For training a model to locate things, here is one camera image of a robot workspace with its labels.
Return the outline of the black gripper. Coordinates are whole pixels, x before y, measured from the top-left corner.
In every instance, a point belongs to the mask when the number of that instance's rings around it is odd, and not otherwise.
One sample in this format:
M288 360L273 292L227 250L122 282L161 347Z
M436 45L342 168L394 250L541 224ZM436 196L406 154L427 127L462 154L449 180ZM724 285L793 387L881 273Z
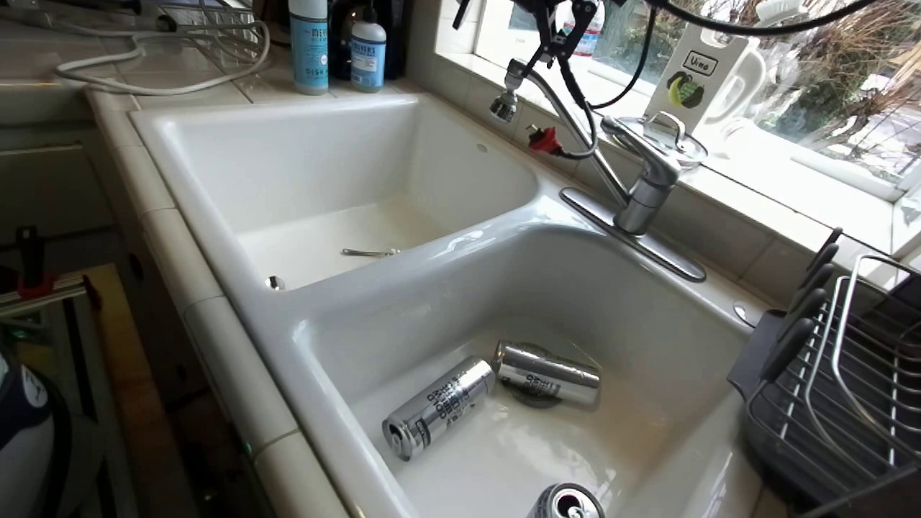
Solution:
M583 37L587 34L587 29L600 11L600 7L594 0L514 0L514 3L522 7L535 22L541 62L571 59L580 49ZM565 29L557 22L557 10L563 3L571 3L571 17L573 17L571 29Z

